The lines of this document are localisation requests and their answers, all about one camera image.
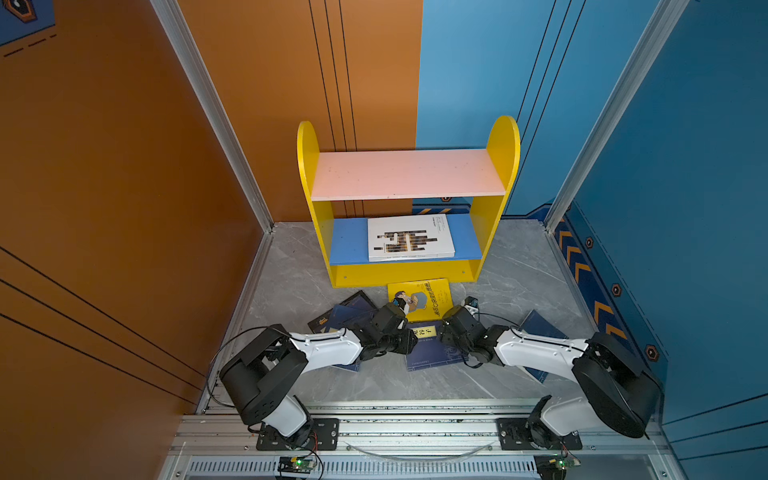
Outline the white book with brown bars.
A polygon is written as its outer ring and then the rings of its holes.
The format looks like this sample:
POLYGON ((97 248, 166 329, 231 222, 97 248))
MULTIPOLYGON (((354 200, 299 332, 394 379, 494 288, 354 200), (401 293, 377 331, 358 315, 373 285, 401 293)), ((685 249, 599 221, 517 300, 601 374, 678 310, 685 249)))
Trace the white book with brown bars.
POLYGON ((369 219, 370 262, 453 258, 456 250, 445 214, 369 219))

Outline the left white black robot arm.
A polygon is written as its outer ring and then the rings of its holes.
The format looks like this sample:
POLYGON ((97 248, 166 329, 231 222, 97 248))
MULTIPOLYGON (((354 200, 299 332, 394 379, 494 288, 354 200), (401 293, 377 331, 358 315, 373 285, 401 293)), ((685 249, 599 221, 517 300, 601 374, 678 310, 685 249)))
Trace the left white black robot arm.
POLYGON ((222 367, 219 379, 244 425, 271 427, 286 443, 299 447, 313 430, 308 410, 290 394, 303 375, 389 353, 408 355, 417 343, 403 310, 388 303, 329 333, 305 335, 280 324, 266 326, 222 367))

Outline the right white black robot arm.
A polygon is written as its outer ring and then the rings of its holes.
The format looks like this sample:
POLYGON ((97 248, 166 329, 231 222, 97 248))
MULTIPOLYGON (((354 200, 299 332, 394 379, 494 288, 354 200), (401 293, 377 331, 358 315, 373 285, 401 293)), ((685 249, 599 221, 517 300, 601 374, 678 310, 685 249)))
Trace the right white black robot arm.
POLYGON ((482 365, 532 368, 579 386, 570 396, 542 397, 532 410, 526 429, 540 448, 601 425, 628 438, 642 438, 663 393, 654 373, 602 332, 588 339, 558 339, 512 326, 485 327, 460 305, 444 315, 438 339, 482 365))

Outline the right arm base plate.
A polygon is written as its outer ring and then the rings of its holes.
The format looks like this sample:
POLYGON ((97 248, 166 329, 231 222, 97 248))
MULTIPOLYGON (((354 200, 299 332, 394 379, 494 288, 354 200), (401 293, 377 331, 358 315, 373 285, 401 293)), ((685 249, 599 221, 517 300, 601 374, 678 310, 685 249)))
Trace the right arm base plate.
POLYGON ((577 432, 557 436, 541 422, 530 425, 523 418, 499 418, 495 424, 500 447, 504 451, 578 451, 583 448, 577 432))

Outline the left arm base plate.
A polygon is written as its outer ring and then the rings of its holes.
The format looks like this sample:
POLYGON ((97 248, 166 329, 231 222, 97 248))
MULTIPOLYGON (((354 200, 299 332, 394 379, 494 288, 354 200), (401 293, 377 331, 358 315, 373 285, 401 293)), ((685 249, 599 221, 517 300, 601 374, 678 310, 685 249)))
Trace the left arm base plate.
POLYGON ((315 450, 335 451, 339 437, 338 418, 311 418, 294 434, 283 436, 273 426, 260 428, 256 449, 258 451, 315 450))

